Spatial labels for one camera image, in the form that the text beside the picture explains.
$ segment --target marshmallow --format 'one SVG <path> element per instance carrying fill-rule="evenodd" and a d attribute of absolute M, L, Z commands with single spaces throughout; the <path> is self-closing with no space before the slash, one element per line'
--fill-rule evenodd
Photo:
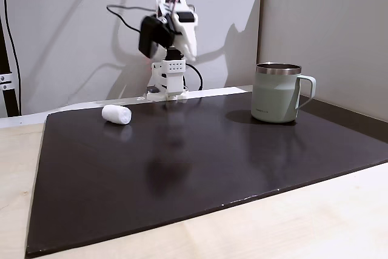
<path fill-rule="evenodd" d="M 109 104 L 102 109 L 102 117 L 115 124 L 128 124 L 131 121 L 132 112 L 124 106 Z"/>

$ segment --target mug rim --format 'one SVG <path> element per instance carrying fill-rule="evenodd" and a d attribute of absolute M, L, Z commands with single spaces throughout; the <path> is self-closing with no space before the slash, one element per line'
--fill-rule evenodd
<path fill-rule="evenodd" d="M 256 72 L 271 75 L 296 75 L 302 73 L 302 67 L 285 63 L 266 62 L 256 64 Z"/>

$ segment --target sage green mug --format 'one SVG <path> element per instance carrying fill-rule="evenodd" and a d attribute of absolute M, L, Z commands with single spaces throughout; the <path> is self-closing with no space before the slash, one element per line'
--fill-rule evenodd
<path fill-rule="evenodd" d="M 302 67 L 291 64 L 263 63 L 256 65 L 252 92 L 252 116 L 270 123 L 287 123 L 298 116 L 298 109 L 315 96 L 316 81 L 301 75 Z M 300 79 L 311 83 L 309 100 L 299 105 Z"/>

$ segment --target dark board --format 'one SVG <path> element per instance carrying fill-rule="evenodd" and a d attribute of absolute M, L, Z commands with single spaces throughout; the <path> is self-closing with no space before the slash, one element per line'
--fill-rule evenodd
<path fill-rule="evenodd" d="M 251 93 L 49 115 L 26 256 L 185 220 L 388 159 L 387 123 L 313 101 L 296 122 L 250 116 Z M 340 120 L 347 127 L 328 121 Z"/>

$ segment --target wooden tabletop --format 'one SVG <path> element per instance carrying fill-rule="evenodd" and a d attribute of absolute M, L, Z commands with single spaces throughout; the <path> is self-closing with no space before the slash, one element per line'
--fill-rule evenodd
<path fill-rule="evenodd" d="M 43 124 L 0 129 L 0 258 L 24 258 Z M 45 258 L 388 258 L 388 164 Z"/>

